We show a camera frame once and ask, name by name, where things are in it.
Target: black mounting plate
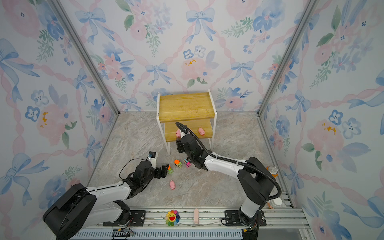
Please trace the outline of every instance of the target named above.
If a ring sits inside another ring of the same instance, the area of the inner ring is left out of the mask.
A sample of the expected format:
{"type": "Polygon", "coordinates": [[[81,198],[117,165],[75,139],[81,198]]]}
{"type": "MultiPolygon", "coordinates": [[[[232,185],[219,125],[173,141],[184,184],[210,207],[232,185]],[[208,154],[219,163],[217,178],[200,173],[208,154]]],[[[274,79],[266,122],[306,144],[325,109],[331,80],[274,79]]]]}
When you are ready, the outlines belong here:
{"type": "MultiPolygon", "coordinates": [[[[131,210],[132,214],[132,227],[142,227],[144,226],[144,220],[145,220],[145,210],[131,210]]],[[[117,222],[103,222],[104,227],[119,227],[117,222]]]]}
{"type": "MultiPolygon", "coordinates": [[[[244,225],[240,222],[240,217],[238,214],[238,210],[226,210],[224,211],[225,214],[225,224],[230,225],[231,227],[244,227],[244,225]]],[[[261,227],[266,226],[266,220],[264,216],[264,212],[260,210],[260,219],[261,219],[261,227]]]]}

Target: robotic arm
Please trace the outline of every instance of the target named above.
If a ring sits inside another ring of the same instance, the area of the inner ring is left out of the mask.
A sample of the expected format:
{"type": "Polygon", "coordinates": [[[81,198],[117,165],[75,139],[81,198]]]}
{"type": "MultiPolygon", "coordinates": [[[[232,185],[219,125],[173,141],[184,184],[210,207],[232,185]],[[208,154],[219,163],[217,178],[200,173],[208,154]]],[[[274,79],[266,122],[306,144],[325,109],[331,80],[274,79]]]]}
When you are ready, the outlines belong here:
{"type": "MultiPolygon", "coordinates": [[[[200,139],[185,125],[177,122],[182,132],[176,141],[179,153],[185,152],[197,168],[218,171],[237,178],[247,197],[238,214],[244,226],[259,224],[258,211],[270,199],[281,195],[281,188],[275,178],[255,157],[236,160],[209,151],[200,139]],[[278,193],[270,196],[273,187],[278,193]]],[[[149,152],[147,161],[141,161],[128,177],[115,184],[101,187],[71,186],[43,215],[44,222],[58,240],[67,240],[82,228],[101,222],[115,222],[126,226],[131,216],[123,200],[143,191],[153,178],[166,177],[168,164],[156,167],[156,153],[149,152]]]]}

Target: yellow smiley face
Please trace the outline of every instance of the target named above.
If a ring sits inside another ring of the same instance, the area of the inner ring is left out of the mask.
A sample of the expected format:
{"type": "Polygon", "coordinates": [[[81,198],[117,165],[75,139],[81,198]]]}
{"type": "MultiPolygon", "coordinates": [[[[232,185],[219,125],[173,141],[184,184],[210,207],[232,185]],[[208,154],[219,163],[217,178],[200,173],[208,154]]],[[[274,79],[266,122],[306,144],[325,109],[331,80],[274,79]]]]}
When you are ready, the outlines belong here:
{"type": "Polygon", "coordinates": [[[168,219],[169,219],[170,222],[174,222],[174,221],[176,221],[176,214],[171,213],[171,214],[169,215],[168,219]]]}

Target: marble floor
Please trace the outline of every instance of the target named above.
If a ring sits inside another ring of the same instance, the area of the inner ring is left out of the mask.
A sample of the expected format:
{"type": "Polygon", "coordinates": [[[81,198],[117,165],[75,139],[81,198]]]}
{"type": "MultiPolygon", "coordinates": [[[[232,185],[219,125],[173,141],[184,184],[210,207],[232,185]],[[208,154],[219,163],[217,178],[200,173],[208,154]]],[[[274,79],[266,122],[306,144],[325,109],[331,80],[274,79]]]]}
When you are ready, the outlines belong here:
{"type": "MultiPolygon", "coordinates": [[[[209,149],[208,140],[202,139],[202,142],[209,149]]],[[[175,142],[170,147],[171,155],[168,155],[156,112],[122,112],[89,185],[118,182],[118,174],[127,161],[145,159],[149,151],[154,151],[157,152],[157,166],[170,164],[174,172],[166,178],[153,179],[143,192],[125,200],[130,207],[239,207],[243,203],[245,193],[238,180],[194,166],[178,168],[174,160],[182,160],[186,155],[178,153],[175,142]],[[175,190],[169,187],[171,180],[176,184],[175,190]]],[[[214,152],[235,159],[253,156],[265,166],[272,165],[254,112],[218,112],[214,152]]],[[[125,178],[134,172],[139,162],[130,162],[121,176],[125,178]]]]}

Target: pink pig toy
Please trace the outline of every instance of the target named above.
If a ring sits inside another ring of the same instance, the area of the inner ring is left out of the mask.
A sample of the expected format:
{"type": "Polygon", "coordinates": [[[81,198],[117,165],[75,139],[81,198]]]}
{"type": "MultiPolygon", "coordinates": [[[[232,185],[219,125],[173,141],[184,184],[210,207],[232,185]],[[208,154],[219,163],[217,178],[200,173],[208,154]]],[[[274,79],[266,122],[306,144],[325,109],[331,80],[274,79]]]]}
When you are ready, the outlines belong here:
{"type": "Polygon", "coordinates": [[[204,136],[205,135],[205,131],[204,129],[202,129],[201,127],[199,127],[199,133],[201,136],[204,136]]]}
{"type": "Polygon", "coordinates": [[[174,189],[176,188],[176,184],[175,184],[175,182],[174,182],[173,180],[171,180],[171,181],[169,182],[169,187],[170,187],[172,190],[174,190],[174,189]]]}
{"type": "Polygon", "coordinates": [[[181,137],[181,131],[180,131],[180,129],[178,129],[178,130],[176,131],[176,137],[181,137]]]}

